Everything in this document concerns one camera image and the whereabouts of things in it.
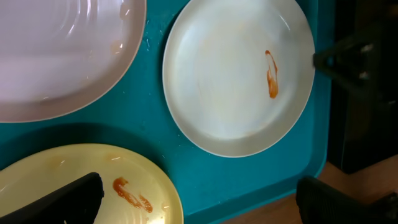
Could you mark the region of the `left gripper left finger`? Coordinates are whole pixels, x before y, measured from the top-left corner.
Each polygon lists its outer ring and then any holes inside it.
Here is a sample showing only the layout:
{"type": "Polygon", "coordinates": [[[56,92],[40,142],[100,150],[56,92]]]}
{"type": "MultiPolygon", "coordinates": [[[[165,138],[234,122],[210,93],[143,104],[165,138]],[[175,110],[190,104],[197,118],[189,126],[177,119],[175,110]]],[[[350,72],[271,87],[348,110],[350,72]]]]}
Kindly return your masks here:
{"type": "Polygon", "coordinates": [[[104,197],[100,175],[91,172],[60,189],[1,217],[3,224],[93,224],[104,197]]]}

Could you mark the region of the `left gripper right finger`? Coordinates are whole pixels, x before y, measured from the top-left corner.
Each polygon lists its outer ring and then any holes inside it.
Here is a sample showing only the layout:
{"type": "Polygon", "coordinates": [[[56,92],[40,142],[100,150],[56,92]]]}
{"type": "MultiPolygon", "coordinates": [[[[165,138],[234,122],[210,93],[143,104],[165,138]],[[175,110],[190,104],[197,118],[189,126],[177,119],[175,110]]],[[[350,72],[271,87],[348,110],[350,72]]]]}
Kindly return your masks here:
{"type": "Polygon", "coordinates": [[[397,194],[363,204],[313,177],[297,184],[296,203],[304,224],[397,224],[397,194]]]}

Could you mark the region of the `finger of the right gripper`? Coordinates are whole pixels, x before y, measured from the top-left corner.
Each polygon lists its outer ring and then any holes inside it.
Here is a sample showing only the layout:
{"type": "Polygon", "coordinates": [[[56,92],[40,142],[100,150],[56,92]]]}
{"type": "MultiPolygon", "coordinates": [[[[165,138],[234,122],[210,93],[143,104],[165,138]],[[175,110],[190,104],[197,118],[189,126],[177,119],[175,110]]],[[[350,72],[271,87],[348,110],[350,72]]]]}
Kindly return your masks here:
{"type": "Polygon", "coordinates": [[[313,55],[313,66],[356,96],[380,96],[380,27],[368,27],[313,55]]]}

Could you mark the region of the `yellow plate with sauce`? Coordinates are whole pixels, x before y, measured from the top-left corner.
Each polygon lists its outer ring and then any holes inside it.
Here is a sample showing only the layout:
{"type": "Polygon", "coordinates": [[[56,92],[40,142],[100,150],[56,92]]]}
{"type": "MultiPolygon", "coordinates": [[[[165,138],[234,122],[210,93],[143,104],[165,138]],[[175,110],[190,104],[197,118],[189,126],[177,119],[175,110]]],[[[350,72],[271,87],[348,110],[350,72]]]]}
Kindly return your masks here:
{"type": "Polygon", "coordinates": [[[38,152],[1,171],[1,216],[96,172],[103,183],[95,223],[183,223],[172,181],[144,156],[105,144],[72,144],[38,152]]]}

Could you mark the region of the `white plate with sauce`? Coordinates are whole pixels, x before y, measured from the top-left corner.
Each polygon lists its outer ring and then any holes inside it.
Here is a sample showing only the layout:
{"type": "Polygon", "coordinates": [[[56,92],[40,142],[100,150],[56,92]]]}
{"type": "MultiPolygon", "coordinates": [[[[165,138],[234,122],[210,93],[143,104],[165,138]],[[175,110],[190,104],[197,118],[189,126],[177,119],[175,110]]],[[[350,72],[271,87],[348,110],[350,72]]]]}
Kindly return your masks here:
{"type": "Polygon", "coordinates": [[[292,129],[307,104],[314,51],[296,0],[192,0],[164,50],[170,114],[211,154],[265,151],[292,129]]]}

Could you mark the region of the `black plastic tray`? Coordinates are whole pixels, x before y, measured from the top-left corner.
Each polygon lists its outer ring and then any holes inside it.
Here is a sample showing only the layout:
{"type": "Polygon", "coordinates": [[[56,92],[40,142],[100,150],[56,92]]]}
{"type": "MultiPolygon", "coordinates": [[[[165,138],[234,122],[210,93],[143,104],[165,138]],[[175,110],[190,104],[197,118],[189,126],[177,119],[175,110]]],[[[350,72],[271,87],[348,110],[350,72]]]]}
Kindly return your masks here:
{"type": "MultiPolygon", "coordinates": [[[[385,14],[397,1],[336,1],[335,40],[339,41],[385,14]]],[[[345,174],[353,174],[397,154],[397,103],[374,110],[331,84],[327,159],[345,174]]]]}

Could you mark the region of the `teal plastic tray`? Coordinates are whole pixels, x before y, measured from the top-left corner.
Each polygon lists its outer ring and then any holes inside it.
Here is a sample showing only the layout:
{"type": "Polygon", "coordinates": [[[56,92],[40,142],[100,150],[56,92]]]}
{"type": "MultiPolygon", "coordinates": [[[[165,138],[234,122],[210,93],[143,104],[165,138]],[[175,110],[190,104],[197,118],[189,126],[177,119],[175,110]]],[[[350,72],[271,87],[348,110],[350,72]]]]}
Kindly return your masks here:
{"type": "Polygon", "coordinates": [[[110,144],[156,163],[182,201],[186,223],[219,223],[295,192],[297,181],[318,176],[326,161],[331,81],[315,75],[295,126],[253,156],[228,159],[194,146],[179,131],[164,100],[161,68],[172,23],[186,5],[149,1],[137,57],[115,87],[72,114],[1,125],[1,167],[39,151],[77,143],[110,144]]]}

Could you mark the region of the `white plate upper left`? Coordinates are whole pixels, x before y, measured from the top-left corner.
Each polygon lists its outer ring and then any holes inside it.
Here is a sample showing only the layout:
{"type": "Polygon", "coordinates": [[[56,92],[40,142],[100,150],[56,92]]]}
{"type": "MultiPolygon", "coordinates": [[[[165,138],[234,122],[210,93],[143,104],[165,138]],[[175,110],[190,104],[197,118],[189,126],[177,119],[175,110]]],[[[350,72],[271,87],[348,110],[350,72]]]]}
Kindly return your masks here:
{"type": "Polygon", "coordinates": [[[146,0],[1,0],[1,121],[77,111],[112,89],[139,50],[146,0]]]}

